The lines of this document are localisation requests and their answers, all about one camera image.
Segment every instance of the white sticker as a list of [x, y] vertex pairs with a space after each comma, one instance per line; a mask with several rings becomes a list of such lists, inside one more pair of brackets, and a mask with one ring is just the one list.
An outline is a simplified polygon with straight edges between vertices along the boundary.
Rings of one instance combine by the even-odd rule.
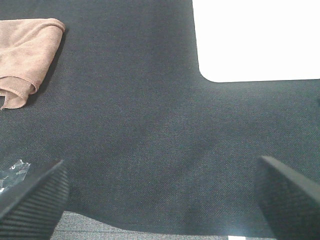
[[193, 0], [199, 69], [213, 82], [320, 78], [320, 1]]
[[246, 240], [245, 236], [228, 236], [228, 240]]

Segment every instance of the dark gray fabric surface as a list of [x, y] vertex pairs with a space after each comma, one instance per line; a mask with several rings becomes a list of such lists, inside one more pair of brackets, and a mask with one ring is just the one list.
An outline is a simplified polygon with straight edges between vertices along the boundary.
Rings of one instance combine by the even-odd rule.
[[1, 19], [68, 28], [39, 92], [0, 112], [0, 168], [64, 159], [68, 211], [135, 231], [272, 237], [256, 157], [320, 182], [320, 82], [207, 81], [190, 0], [0, 6]]

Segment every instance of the gray carpet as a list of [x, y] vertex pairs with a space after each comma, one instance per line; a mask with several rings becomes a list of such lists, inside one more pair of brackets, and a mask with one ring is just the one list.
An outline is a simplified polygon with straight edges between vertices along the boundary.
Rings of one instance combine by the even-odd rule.
[[[194, 236], [127, 231], [65, 211], [51, 240], [228, 240], [227, 236]], [[250, 238], [246, 240], [271, 240]]]

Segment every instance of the folded towel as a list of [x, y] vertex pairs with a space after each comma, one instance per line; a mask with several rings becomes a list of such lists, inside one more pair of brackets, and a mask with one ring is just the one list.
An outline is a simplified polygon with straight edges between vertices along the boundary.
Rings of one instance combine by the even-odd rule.
[[0, 20], [0, 109], [21, 108], [38, 91], [64, 31], [54, 18]]

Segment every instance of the ribbed black plastic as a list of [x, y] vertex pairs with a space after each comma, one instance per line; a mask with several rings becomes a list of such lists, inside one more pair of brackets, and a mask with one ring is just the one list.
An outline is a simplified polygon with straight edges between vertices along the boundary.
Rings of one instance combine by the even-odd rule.
[[320, 240], [320, 186], [272, 157], [257, 163], [255, 194], [278, 240]]
[[0, 240], [50, 239], [69, 196], [61, 162], [46, 166], [0, 196]]

